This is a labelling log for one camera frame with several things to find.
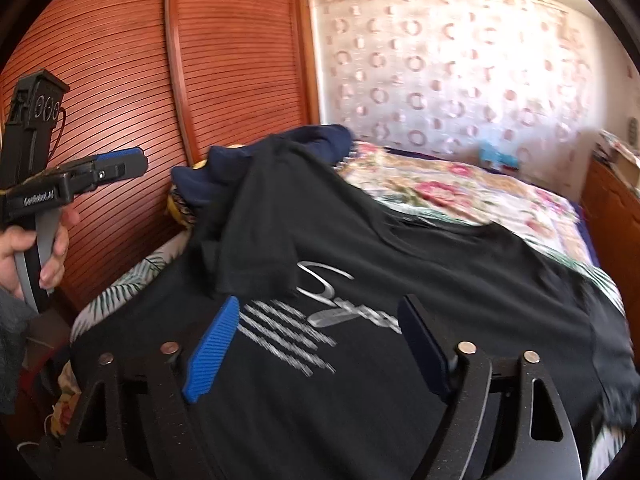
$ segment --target floral bedspread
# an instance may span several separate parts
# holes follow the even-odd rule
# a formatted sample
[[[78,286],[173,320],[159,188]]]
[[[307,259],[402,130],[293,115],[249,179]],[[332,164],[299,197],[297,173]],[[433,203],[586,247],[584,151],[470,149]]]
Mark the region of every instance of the floral bedspread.
[[[387,205],[426,208],[477,224],[497,222],[525,240],[591,264],[577,227],[580,219],[561,196],[511,176],[459,162],[393,155],[368,142],[356,142],[355,152],[339,173]]]

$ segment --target bed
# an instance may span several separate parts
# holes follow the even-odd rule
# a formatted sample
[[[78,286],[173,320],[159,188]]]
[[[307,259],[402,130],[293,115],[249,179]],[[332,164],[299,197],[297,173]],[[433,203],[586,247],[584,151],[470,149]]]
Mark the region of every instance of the bed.
[[[536,250],[592,279],[623,312],[617,288],[597,267],[579,207],[510,176],[414,155],[356,142],[350,156],[336,169],[347,182],[385,206],[427,221],[435,218],[466,224],[498,222]],[[70,342],[148,285],[182,252],[188,237],[188,230],[176,235],[98,295],[78,315]],[[63,393],[51,423],[55,436],[65,433],[80,394],[70,364],[60,375],[59,384]],[[586,478],[597,478],[624,441],[622,430],[603,428],[594,444]]]

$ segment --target wooden sliding door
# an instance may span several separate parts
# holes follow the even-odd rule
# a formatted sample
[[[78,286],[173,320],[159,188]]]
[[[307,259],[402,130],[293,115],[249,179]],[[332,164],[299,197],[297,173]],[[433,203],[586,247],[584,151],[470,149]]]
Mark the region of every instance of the wooden sliding door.
[[[194,160],[308,122],[298,0],[167,0],[180,124]]]
[[[71,87],[52,164],[131,146],[149,159],[144,177],[76,200],[63,282],[76,308],[178,231],[172,166],[308,121],[299,13],[298,0],[53,0],[31,25],[0,73],[0,110],[47,68]]]

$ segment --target gray handle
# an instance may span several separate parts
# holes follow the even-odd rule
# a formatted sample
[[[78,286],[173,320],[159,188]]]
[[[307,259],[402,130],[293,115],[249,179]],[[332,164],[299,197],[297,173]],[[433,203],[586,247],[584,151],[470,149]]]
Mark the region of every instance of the gray handle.
[[[18,272],[24,301],[36,312],[44,309],[44,300],[53,292],[53,289],[43,291],[40,288],[40,271],[53,251],[61,215],[60,208],[35,215],[36,243],[30,250],[14,254],[15,269]]]

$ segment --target patterned wallpaper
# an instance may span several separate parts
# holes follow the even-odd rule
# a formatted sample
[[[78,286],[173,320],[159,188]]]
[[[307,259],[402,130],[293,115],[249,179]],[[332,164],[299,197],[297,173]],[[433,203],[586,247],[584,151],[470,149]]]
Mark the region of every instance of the patterned wallpaper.
[[[326,120],[362,140],[570,176],[592,75],[580,32],[540,0],[312,0]]]

